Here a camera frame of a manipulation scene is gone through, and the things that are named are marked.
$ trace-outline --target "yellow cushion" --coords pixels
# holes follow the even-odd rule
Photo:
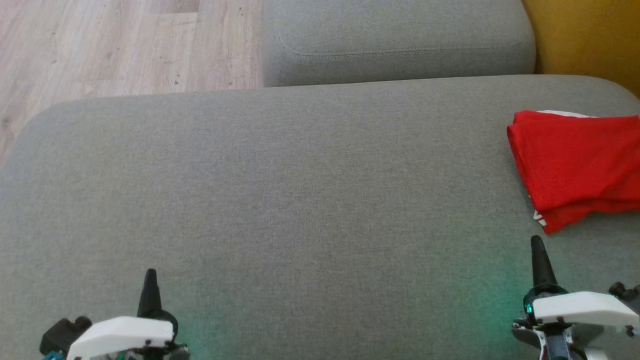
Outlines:
[[[640,97],[640,1],[523,0],[541,74],[615,81]]]

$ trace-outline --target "blue connector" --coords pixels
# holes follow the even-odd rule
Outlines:
[[[61,353],[52,351],[48,353],[42,360],[65,360],[65,358],[62,357]]]

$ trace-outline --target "gray ottoman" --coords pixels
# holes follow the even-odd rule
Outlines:
[[[505,128],[640,112],[571,76],[121,97],[33,119],[0,168],[0,348],[134,315],[145,270],[194,359],[536,359],[511,337],[541,234]],[[560,283],[640,282],[640,214],[545,237]],[[640,342],[600,341],[615,359]]]
[[[530,74],[520,0],[266,0],[266,86]]]

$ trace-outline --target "wooden floor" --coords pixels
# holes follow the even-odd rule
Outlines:
[[[64,101],[261,86],[262,0],[0,0],[0,164]]]

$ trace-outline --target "red cloth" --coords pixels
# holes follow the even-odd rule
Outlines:
[[[593,211],[640,209],[638,116],[577,118],[525,110],[515,114],[507,136],[545,233]]]

